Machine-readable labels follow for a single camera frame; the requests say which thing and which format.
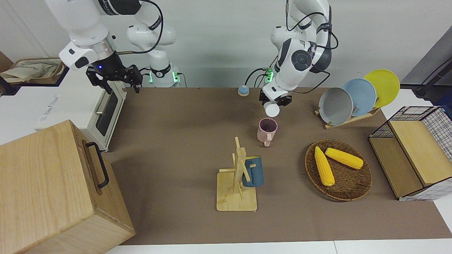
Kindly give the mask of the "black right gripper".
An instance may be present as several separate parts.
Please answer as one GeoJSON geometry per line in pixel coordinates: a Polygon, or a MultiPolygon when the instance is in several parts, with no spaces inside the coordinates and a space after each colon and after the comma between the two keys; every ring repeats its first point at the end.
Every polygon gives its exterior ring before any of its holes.
{"type": "Polygon", "coordinates": [[[119,81],[119,77],[125,77],[126,83],[131,85],[136,93],[140,93],[143,81],[141,72],[136,65],[124,67],[117,53],[112,53],[103,60],[93,62],[91,66],[86,69],[86,75],[93,86],[99,86],[108,94],[111,94],[112,89],[108,84],[108,80],[119,81]]]}

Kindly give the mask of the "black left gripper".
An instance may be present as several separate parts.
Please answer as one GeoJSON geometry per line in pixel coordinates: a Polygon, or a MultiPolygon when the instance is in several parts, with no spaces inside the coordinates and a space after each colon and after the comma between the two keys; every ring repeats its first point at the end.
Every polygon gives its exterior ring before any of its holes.
{"type": "Polygon", "coordinates": [[[279,106],[287,106],[292,102],[292,96],[288,95],[288,91],[277,88],[262,88],[260,102],[262,105],[269,102],[279,102],[279,106]]]}

